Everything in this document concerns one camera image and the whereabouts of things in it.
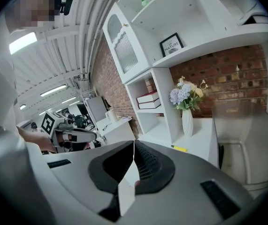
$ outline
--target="white corrugated ceiling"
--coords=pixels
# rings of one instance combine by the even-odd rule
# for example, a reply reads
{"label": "white corrugated ceiling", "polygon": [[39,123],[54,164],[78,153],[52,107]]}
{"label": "white corrugated ceiling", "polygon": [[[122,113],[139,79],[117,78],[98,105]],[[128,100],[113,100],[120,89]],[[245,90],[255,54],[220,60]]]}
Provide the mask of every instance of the white corrugated ceiling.
{"label": "white corrugated ceiling", "polygon": [[[102,24],[116,0],[73,0],[67,16],[56,16],[43,28],[30,28],[15,32],[11,42],[35,32],[37,42],[17,51],[11,57],[15,68],[16,89],[25,119],[32,119],[52,108],[59,110],[68,104],[62,101],[78,97],[80,92],[73,79],[88,78],[102,34]],[[60,85],[67,85],[56,93],[41,97],[40,94]],[[89,87],[82,95],[89,95]]]}

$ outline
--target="fluorescent light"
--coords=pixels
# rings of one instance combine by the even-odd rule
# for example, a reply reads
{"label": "fluorescent light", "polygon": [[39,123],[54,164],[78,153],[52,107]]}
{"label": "fluorescent light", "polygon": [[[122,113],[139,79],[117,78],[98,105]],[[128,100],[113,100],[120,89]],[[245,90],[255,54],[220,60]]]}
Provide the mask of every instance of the fluorescent light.
{"label": "fluorescent light", "polygon": [[20,110],[22,110],[23,108],[25,108],[26,107],[26,105],[25,104],[22,104],[21,106],[20,106]]}
{"label": "fluorescent light", "polygon": [[15,52],[17,52],[21,48],[24,48],[27,45],[32,44],[36,41],[37,41],[36,34],[34,32],[31,32],[31,33],[17,39],[16,41],[12,42],[9,45],[10,52],[11,52],[11,54],[14,54]]}
{"label": "fluorescent light", "polygon": [[66,87],[67,87],[67,86],[64,84],[64,85],[62,85],[62,86],[60,86],[60,87],[57,87],[57,88],[51,89],[51,90],[49,90],[49,91],[47,91],[47,92],[45,92],[45,93],[42,93],[42,94],[40,94],[40,96],[41,96],[41,97],[44,97],[44,96],[46,96],[46,95],[48,95],[48,94],[50,94],[50,93],[52,93],[52,92],[55,92],[55,91],[57,91],[57,90],[60,90],[60,89],[66,88]]}
{"label": "fluorescent light", "polygon": [[73,105],[73,104],[76,104],[76,103],[78,103],[79,101],[77,101],[77,102],[75,102],[75,103],[72,103],[72,104],[69,104],[69,106],[71,106],[71,105]]}
{"label": "fluorescent light", "polygon": [[64,102],[62,102],[62,103],[69,102],[69,101],[71,101],[71,100],[73,100],[73,99],[76,99],[76,97],[73,97],[73,98],[71,98],[71,99],[68,99],[68,100],[66,100],[66,101],[64,101]]}

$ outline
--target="vase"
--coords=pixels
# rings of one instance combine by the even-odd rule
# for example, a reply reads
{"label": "vase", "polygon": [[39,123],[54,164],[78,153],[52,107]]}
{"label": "vase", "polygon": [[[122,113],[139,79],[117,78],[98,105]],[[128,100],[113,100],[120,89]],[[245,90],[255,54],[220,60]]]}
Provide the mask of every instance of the vase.
{"label": "vase", "polygon": [[191,137],[193,133],[193,117],[191,110],[183,110],[182,125],[185,137]]}

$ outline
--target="red book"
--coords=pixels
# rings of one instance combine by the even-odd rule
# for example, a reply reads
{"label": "red book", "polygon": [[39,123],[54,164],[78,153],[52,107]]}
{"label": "red book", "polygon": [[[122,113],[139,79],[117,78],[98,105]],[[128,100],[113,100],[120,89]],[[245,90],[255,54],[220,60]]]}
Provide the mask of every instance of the red book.
{"label": "red book", "polygon": [[157,108],[160,105],[161,105],[160,99],[157,99],[155,101],[148,102],[148,103],[139,103],[138,104],[140,109]]}
{"label": "red book", "polygon": [[148,92],[140,97],[137,98],[138,103],[147,103],[147,102],[153,102],[159,98],[159,94],[157,90]]}

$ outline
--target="person's arm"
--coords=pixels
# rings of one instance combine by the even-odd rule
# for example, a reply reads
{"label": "person's arm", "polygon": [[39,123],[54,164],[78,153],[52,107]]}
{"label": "person's arm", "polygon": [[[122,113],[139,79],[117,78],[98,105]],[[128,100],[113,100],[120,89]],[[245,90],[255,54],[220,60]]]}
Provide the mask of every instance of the person's arm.
{"label": "person's arm", "polygon": [[23,130],[20,127],[17,127],[17,129],[18,129],[19,135],[23,137],[23,139],[26,142],[37,144],[40,147],[41,151],[47,150],[51,152],[56,152],[54,146],[52,145],[50,141],[50,138],[46,134],[28,132],[28,131]]}

